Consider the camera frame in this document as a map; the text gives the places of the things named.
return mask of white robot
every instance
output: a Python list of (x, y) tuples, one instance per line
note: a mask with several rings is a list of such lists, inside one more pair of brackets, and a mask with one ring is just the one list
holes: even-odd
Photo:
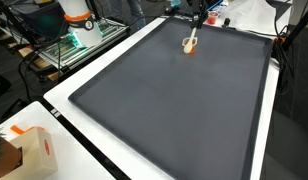
[(68, 31), (76, 47), (91, 47), (101, 43), (103, 33), (91, 16), (85, 0), (58, 0), (69, 23)]

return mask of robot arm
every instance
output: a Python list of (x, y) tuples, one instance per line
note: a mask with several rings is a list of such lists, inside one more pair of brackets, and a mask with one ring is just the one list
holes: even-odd
[(91, 16), (85, 0), (59, 0), (65, 11), (76, 47), (91, 47), (102, 41), (102, 32)]
[(197, 29), (201, 29), (204, 20), (206, 19), (207, 13), (206, 10), (214, 0), (186, 0), (187, 3), (192, 6), (192, 11), (194, 14), (193, 24), (191, 28), (196, 27)]

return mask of label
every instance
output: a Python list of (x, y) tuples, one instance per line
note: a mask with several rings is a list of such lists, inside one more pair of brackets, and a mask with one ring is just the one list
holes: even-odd
[(50, 155), (50, 147), (48, 146), (48, 142), (44, 139), (45, 151), (47, 155)]

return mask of table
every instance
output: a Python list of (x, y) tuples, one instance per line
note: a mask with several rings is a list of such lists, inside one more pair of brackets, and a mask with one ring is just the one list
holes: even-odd
[(51, 134), (58, 171), (46, 180), (115, 179), (39, 102), (0, 125), (7, 140), (18, 136), (9, 129), (12, 125), (23, 130), (41, 126)]
[[(94, 143), (94, 145), (111, 159), (111, 161), (113, 161), (124, 173), (126, 173), (127, 176), (135, 180), (148, 179), (149, 177), (156, 180), (173, 178), (149, 162), (143, 156), (139, 155), (136, 151), (127, 146), (104, 127), (96, 123), (89, 116), (81, 112), (68, 101), (68, 97), (163, 21), (163, 18), (154, 20), (145, 28), (141, 29), (130, 38), (108, 51), (106, 54), (97, 58), (91, 64), (44, 95), (44, 98), (65, 118), (67, 118), (70, 123), (77, 127), (79, 131)], [(262, 169), (267, 133), (279, 74), (275, 62), (275, 60), (271, 61), (266, 79), (250, 178), (252, 180), (259, 179)]]
[[(240, 6), (233, 7), (233, 4), (235, 3), (240, 3)], [(278, 18), (277, 29), (279, 32), (285, 25), (288, 25), (291, 9), (292, 6)], [(276, 9), (269, 5), (266, 0), (235, 0), (232, 3), (229, 3), (228, 7), (223, 7), (221, 9), (220, 17), (216, 20), (216, 23), (213, 26), (221, 27), (225, 18), (230, 18), (230, 27), (237, 28), (240, 31), (255, 31), (263, 34), (276, 35), (274, 28), (275, 12)]]

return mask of cardboard box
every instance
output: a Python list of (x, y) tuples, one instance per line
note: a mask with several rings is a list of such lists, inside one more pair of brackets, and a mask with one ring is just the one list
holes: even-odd
[(10, 143), (22, 149), (23, 164), (0, 180), (39, 180), (57, 171), (51, 135), (48, 132), (33, 128)]

